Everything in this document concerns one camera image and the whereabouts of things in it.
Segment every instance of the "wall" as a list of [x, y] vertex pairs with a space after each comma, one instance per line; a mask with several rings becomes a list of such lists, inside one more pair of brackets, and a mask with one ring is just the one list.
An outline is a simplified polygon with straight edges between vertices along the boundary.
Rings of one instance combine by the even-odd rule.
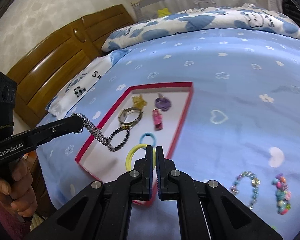
[[[15, 0], [0, 19], [0, 71], [6, 74], [50, 33], [83, 15], [123, 4], [134, 17], [138, 0]], [[15, 133], [28, 129], [15, 116]]]

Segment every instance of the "human hand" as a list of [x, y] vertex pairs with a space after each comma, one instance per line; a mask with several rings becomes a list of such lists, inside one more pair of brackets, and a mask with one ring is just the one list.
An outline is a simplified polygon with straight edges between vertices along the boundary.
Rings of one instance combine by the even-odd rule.
[[38, 205], [32, 189], [32, 175], [26, 160], [21, 158], [12, 172], [15, 183], [12, 187], [0, 178], [0, 203], [11, 214], [17, 211], [22, 217], [31, 217]]

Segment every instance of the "silver chain bracelet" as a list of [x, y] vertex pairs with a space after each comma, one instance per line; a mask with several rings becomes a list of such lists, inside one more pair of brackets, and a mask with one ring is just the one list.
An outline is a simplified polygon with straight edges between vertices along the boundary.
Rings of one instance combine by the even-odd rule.
[[79, 132], [75, 132], [75, 133], [82, 133], [83, 127], [85, 127], [94, 136], [94, 138], [97, 141], [99, 141], [103, 145], [107, 146], [111, 152], [115, 151], [114, 147], [110, 143], [110, 139], [107, 138], [106, 136], [104, 136], [103, 133], [101, 132], [101, 130], [99, 128], [97, 128], [85, 115], [79, 114], [79, 113], [71, 114], [71, 116], [74, 116], [74, 115], [77, 115], [78, 117], [80, 117], [82, 119], [82, 123], [83, 123], [81, 130]]

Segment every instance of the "wooden headboard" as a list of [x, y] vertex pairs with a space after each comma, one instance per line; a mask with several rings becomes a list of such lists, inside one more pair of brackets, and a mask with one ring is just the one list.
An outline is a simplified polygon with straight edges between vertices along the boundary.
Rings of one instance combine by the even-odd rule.
[[133, 24], [123, 5], [81, 17], [56, 30], [19, 60], [7, 76], [17, 82], [15, 112], [34, 128], [53, 97], [96, 57], [111, 32]]

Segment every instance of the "blue bedsheet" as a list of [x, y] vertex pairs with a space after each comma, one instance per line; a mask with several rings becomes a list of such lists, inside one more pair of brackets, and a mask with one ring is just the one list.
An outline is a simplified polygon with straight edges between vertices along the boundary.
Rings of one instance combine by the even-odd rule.
[[[126, 88], [192, 81], [194, 95], [172, 160], [176, 167], [228, 188], [242, 171], [261, 180], [253, 212], [285, 240], [300, 230], [300, 40], [262, 31], [211, 29], [143, 42], [121, 58], [68, 113], [95, 124]], [[48, 114], [40, 124], [54, 121]], [[37, 150], [59, 208], [93, 180], [74, 161], [89, 133], [69, 134]], [[291, 210], [277, 214], [272, 179], [283, 173]], [[248, 204], [245, 179], [237, 197]], [[132, 209], [129, 239], [180, 239], [175, 202]]]

